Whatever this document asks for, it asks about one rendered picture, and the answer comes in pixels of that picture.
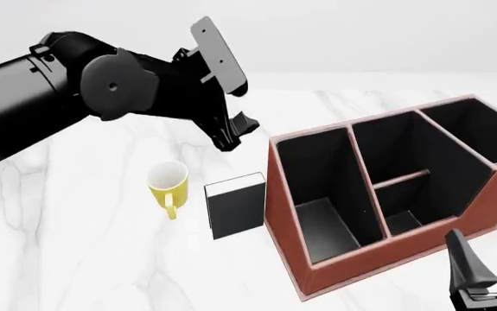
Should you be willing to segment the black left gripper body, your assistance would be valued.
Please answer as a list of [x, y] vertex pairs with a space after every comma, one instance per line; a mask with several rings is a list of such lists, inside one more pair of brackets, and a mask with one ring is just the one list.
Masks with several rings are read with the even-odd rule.
[[196, 93], [191, 120], [214, 144], [239, 144], [227, 116], [225, 94], [218, 82], [206, 82]]

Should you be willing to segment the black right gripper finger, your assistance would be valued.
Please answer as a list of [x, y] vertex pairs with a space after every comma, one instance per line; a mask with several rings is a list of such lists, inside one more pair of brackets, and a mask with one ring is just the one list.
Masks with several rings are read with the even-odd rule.
[[449, 253], [450, 289], [487, 289], [497, 284], [497, 276], [478, 258], [460, 230], [446, 236]]

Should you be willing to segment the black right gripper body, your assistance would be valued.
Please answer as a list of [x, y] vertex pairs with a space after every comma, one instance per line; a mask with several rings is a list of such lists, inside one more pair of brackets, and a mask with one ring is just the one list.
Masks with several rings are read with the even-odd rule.
[[494, 282], [452, 282], [450, 300], [455, 311], [497, 311], [497, 292], [489, 292]]

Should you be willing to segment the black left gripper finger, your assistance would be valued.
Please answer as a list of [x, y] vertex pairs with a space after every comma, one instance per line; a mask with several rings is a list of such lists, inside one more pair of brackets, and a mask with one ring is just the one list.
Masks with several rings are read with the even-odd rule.
[[229, 121], [235, 136], [250, 134], [259, 127], [258, 121], [249, 118], [242, 111], [238, 113], [237, 116], [235, 116], [234, 118], [231, 118]]
[[237, 136], [214, 136], [214, 146], [221, 152], [231, 152], [241, 144]]

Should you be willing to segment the black book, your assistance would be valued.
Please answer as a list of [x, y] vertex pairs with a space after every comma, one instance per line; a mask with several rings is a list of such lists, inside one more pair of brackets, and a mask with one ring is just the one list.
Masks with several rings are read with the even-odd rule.
[[241, 175], [204, 186], [213, 239], [264, 224], [266, 181], [262, 173]]

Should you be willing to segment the red-brown desk caddy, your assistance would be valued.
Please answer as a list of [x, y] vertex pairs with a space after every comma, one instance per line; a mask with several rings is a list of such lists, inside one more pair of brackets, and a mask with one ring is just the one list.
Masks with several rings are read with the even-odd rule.
[[301, 300], [497, 229], [497, 109], [475, 95], [274, 136], [264, 222]]

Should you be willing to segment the grey plate on black stalk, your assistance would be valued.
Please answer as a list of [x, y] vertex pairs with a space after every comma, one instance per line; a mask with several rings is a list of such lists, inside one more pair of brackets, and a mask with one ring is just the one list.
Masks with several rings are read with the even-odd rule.
[[219, 30], [209, 16], [204, 16], [190, 27], [197, 46], [192, 50], [180, 48], [172, 62], [206, 84], [215, 79], [221, 90], [236, 98], [248, 91], [248, 81]]

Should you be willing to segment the yellow mug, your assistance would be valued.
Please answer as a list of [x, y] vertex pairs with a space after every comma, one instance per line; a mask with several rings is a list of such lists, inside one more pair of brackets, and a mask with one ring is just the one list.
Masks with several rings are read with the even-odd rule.
[[177, 210], [188, 200], [188, 168], [182, 162], [160, 162], [150, 169], [147, 186], [157, 204], [169, 219], [176, 219]]

